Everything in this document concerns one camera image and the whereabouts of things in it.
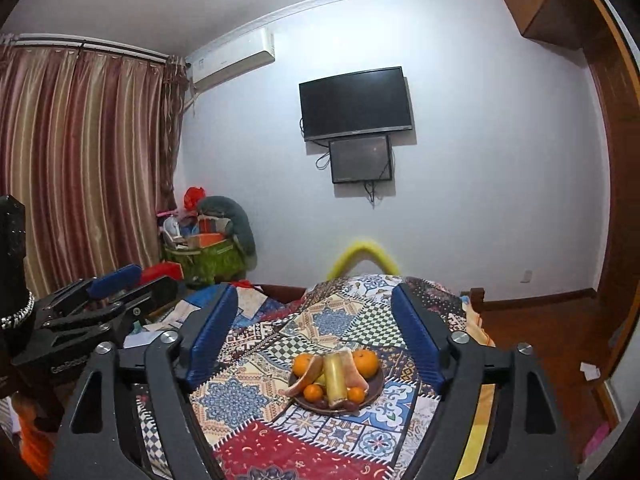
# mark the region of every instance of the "air conditioner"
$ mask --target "air conditioner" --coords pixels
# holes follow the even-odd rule
[[[192,67],[193,84],[198,92],[204,92],[275,60],[273,34],[260,28],[198,58]]]

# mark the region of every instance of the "metal screw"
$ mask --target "metal screw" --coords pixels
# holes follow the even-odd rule
[[[97,347],[95,347],[95,351],[98,354],[107,354],[111,350],[113,350],[114,344],[111,341],[104,341],[100,343]]]
[[[469,334],[460,330],[456,330],[453,334],[451,334],[451,338],[453,339],[453,341],[461,345],[467,344],[469,342]]]
[[[178,339],[178,333],[175,330],[167,330],[160,334],[160,341],[163,343],[173,343],[176,339]]]
[[[533,354],[533,346],[529,343],[518,343],[518,352],[524,355]]]

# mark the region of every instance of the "yellow pool noodle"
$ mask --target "yellow pool noodle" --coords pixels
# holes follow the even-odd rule
[[[385,253],[382,247],[373,240],[357,240],[336,260],[326,278],[333,280],[334,278],[342,276],[348,268],[349,263],[360,253],[367,253],[372,256],[373,260],[380,266],[385,274],[400,276],[400,269],[391,257]]]

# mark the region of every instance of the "pile of clothes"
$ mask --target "pile of clothes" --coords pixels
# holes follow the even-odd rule
[[[254,234],[242,207],[226,196],[190,187],[184,209],[158,214],[165,259],[181,264],[191,286],[238,279],[255,257]]]

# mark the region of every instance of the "green bag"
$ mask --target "green bag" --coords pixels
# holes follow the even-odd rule
[[[196,250],[164,247],[164,257],[181,264],[184,281],[190,286],[228,282],[246,270],[241,253],[231,240]]]

